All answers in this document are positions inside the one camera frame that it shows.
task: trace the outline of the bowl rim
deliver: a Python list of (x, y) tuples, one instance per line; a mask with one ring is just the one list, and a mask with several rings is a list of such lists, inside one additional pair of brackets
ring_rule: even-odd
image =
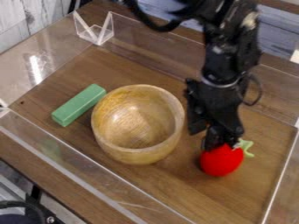
[[(165, 95), (168, 95), (172, 98), (172, 100), (173, 100), (173, 102), (175, 102), (175, 104), (177, 106), (177, 110), (180, 111), (180, 115), (181, 115), (180, 117), (175, 117), (175, 130), (173, 130), (173, 133), (159, 144), (155, 144), (153, 146), (149, 146), (149, 147), (145, 147), (145, 148), (139, 148), (139, 149), (124, 148), (124, 147), (117, 146), (116, 144), (111, 143), (99, 134), (99, 132), (97, 132), (97, 130), (95, 128), (95, 124), (93, 124), (93, 116), (95, 116), (96, 111), (99, 109), (100, 102), (104, 101), (119, 90), (121, 90), (124, 88), (131, 88), (131, 87), (133, 87), (133, 88), (136, 88), (136, 87), (140, 87), (140, 88), (151, 88), (151, 89), (155, 89), (159, 92), (164, 93)], [(148, 151), (153, 151), (156, 148), (160, 148), (159, 146), (161, 144), (165, 144), (167, 142), (172, 141), (172, 139), (176, 137), (176, 135), (177, 134), (181, 134), (183, 124), (184, 124), (184, 117), (185, 117), (185, 114), (184, 114), (183, 104), (179, 101), (179, 99), (176, 98), (176, 96), (169, 91), (167, 91), (165, 89), (163, 89), (161, 87), (157, 87), (157, 86), (152, 86), (152, 85), (147, 85), (147, 84), (136, 84), (136, 85), (128, 85), (128, 86), (123, 86), (123, 87), (116, 88), (115, 90), (112, 90), (111, 92), (108, 92), (108, 94), (101, 98), (101, 100), (97, 102), (96, 107), (92, 110), (92, 115), (91, 115), (91, 128), (92, 128), (93, 135), (96, 136), (97, 143), (99, 144), (103, 143), (113, 151), (132, 152), (132, 153), (148, 152)]]

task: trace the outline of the strawberry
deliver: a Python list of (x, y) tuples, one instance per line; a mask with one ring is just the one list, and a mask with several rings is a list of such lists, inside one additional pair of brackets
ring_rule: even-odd
[(243, 159), (243, 150), (239, 147), (232, 149), (224, 143), (219, 148), (200, 154), (200, 168), (211, 176), (226, 176), (239, 168)]

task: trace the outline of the green block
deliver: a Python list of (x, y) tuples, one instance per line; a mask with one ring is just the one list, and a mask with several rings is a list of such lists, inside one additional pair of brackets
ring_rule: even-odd
[(67, 127), (92, 108), (107, 90), (97, 84), (91, 84), (75, 97), (72, 97), (52, 113), (52, 120)]

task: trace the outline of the wooden bowl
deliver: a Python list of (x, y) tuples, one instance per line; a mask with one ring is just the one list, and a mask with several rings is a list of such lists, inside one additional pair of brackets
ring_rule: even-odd
[(131, 165), (148, 165), (173, 151), (184, 110), (175, 96), (148, 85), (113, 90), (97, 103), (91, 125), (104, 152)]

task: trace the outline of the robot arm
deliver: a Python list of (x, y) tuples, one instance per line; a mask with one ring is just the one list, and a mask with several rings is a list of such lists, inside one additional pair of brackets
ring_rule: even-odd
[[(262, 97), (258, 79), (250, 73), (258, 64), (258, 4), (255, 0), (176, 0), (181, 9), (171, 12), (173, 20), (156, 24), (143, 13), (136, 0), (124, 0), (139, 20), (155, 31), (169, 32), (184, 20), (203, 24), (206, 62), (200, 81), (187, 79), (188, 128), (193, 135), (207, 130), (203, 149), (223, 144), (231, 148), (239, 142), (244, 128), (239, 120), (239, 105), (254, 105)], [(259, 86), (259, 96), (244, 102), (248, 83)]]

